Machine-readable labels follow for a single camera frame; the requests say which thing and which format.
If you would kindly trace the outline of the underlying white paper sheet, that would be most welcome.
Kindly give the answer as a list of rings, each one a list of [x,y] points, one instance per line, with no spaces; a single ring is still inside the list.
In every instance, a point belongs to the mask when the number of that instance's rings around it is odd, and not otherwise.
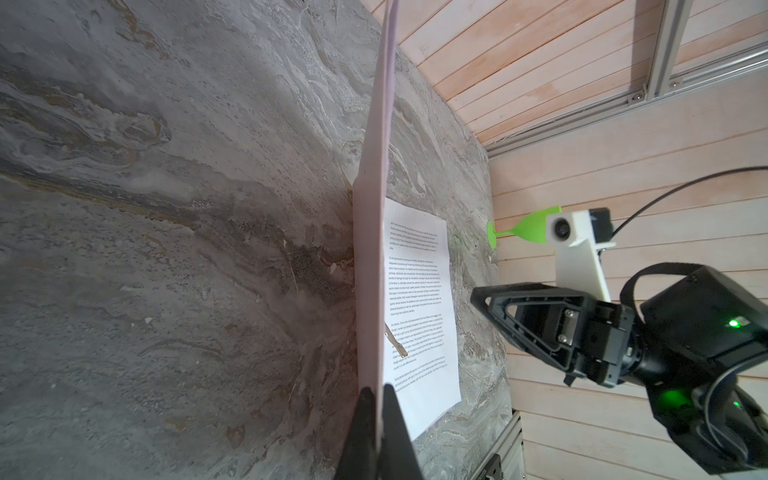
[[[415,440],[461,401],[447,223],[388,199],[383,246],[385,324],[409,353],[385,338],[383,378]]]

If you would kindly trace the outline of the aluminium frame bar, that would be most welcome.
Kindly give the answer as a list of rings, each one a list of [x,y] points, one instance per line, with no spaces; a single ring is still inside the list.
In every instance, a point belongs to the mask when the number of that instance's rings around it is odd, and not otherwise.
[[[764,1],[638,1],[632,19],[495,91],[472,122],[494,158],[767,66]]]

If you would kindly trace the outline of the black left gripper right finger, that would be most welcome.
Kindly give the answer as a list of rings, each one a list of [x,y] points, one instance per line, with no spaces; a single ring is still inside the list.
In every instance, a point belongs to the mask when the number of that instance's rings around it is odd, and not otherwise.
[[[383,480],[423,480],[394,387],[383,389],[383,437],[378,477]]]

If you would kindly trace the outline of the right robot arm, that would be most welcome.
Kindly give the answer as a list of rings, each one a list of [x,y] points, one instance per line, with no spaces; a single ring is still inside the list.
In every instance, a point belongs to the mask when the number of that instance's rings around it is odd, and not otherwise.
[[[477,287],[471,302],[566,384],[643,387],[655,420],[706,472],[765,469],[767,416],[738,377],[767,359],[766,305],[706,265],[658,263],[642,275],[674,283],[643,303],[635,279],[616,303],[530,282]]]

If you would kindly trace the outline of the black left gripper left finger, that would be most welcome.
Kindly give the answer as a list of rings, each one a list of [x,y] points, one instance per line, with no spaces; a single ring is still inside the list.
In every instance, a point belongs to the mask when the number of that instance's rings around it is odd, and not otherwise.
[[[373,391],[366,387],[359,393],[349,432],[333,479],[376,479],[377,439],[376,397]]]

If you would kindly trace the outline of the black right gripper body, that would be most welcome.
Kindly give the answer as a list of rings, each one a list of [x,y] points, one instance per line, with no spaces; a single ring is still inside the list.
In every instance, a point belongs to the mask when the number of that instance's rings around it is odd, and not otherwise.
[[[585,297],[579,306],[566,306],[561,313],[557,341],[566,353],[560,369],[564,384],[578,379],[602,387],[616,387],[639,361],[637,314],[624,304]]]

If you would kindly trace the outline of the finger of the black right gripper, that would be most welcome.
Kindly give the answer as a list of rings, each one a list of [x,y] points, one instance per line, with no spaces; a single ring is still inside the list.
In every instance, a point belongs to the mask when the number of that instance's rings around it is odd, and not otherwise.
[[[542,283],[476,287],[471,304],[516,348],[562,372],[574,372],[594,297]]]

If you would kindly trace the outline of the metal folder clip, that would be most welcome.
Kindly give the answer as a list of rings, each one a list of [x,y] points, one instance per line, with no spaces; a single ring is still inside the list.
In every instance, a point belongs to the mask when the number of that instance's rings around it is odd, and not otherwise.
[[[393,347],[394,355],[397,358],[407,358],[409,356],[406,348],[395,338],[395,335],[387,324],[385,324],[385,338]]]

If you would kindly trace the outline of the green plastic goblet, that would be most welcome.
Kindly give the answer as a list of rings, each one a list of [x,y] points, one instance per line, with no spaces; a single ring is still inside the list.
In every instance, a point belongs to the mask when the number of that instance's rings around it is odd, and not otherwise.
[[[493,220],[487,223],[486,233],[491,249],[496,249],[500,236],[512,235],[532,243],[545,244],[547,242],[547,217],[560,214],[561,206],[532,212],[523,217],[513,228],[506,231],[497,231]]]

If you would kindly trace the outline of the pink file folder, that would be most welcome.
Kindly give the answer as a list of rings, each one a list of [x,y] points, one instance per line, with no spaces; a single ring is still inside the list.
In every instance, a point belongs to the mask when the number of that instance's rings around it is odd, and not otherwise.
[[[374,445],[383,434],[383,342],[385,311],[384,211],[388,147],[395,93],[396,27],[399,3],[385,3],[385,18],[361,160],[353,183],[353,246],[358,384],[375,395]]]

